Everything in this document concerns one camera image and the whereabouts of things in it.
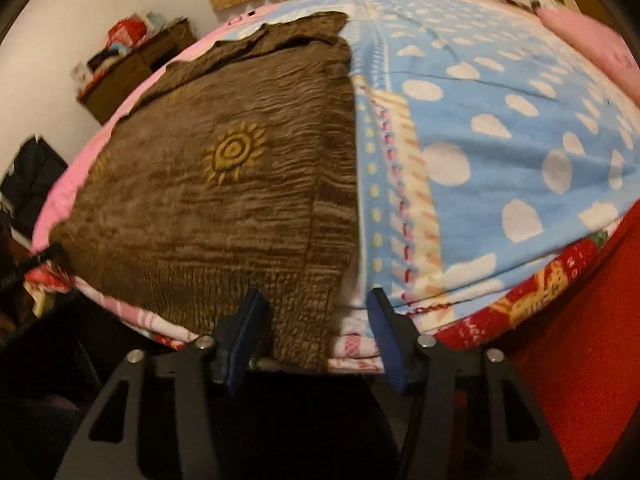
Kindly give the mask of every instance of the red object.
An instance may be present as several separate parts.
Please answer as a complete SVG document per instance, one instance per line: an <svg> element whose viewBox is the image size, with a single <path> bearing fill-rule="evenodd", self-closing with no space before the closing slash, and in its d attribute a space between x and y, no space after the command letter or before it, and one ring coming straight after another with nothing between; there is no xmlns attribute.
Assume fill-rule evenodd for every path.
<svg viewBox="0 0 640 480"><path fill-rule="evenodd" d="M107 47L113 43L121 43L125 46L136 46L146 35L146 24L135 16L120 20L109 30Z"/></svg>
<svg viewBox="0 0 640 480"><path fill-rule="evenodd" d="M28 283L37 283L49 292L68 292L73 288L73 279L59 268L54 269L51 262L47 262L24 275Z"/></svg>
<svg viewBox="0 0 640 480"><path fill-rule="evenodd" d="M496 340L542 406L575 479L599 468L640 399L640 203L594 266Z"/></svg>

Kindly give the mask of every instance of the wooden cabinet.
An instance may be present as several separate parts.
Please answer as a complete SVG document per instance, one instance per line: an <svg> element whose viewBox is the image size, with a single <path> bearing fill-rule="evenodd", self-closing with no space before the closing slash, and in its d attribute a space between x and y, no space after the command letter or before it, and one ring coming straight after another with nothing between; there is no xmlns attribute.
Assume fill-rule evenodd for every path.
<svg viewBox="0 0 640 480"><path fill-rule="evenodd" d="M195 41L189 20L169 24L111 65L100 80L78 96L78 102L104 124L140 83Z"/></svg>

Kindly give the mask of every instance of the screw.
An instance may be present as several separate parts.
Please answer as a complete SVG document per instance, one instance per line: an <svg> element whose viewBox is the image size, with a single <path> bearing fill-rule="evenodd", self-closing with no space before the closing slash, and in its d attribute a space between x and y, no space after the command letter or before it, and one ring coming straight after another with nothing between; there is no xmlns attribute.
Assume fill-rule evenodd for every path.
<svg viewBox="0 0 640 480"><path fill-rule="evenodd" d="M436 338L431 334L420 334L418 336L418 345L422 348L433 348L436 346Z"/></svg>
<svg viewBox="0 0 640 480"><path fill-rule="evenodd" d="M139 363L144 358L145 358L145 353L140 349L132 350L127 354L127 361L129 361L133 365L136 363Z"/></svg>
<svg viewBox="0 0 640 480"><path fill-rule="evenodd" d="M216 340L212 338L210 335L201 335L196 339L196 346L200 350L206 350L207 348L211 348L215 344Z"/></svg>
<svg viewBox="0 0 640 480"><path fill-rule="evenodd" d="M497 348L489 348L486 351L486 356L492 363L501 363L504 361L504 354Z"/></svg>

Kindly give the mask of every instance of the black bag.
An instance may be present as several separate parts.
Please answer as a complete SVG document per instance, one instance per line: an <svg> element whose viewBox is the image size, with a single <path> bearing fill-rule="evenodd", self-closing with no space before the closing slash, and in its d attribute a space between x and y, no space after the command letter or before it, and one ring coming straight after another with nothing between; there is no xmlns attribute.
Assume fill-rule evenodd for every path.
<svg viewBox="0 0 640 480"><path fill-rule="evenodd" d="M66 162L44 139L31 137L14 159L14 170L0 184L2 201L12 211L12 227L31 239L49 190L64 173Z"/></svg>

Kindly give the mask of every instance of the brown towel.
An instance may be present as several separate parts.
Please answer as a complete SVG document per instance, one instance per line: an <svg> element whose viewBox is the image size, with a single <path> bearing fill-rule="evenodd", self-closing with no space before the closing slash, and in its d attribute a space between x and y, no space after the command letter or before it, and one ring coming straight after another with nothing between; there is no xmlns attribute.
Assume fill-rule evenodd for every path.
<svg viewBox="0 0 640 480"><path fill-rule="evenodd" d="M346 19L263 25L169 65L51 234L72 270L197 333L258 285L272 355L321 368L357 231Z"/></svg>

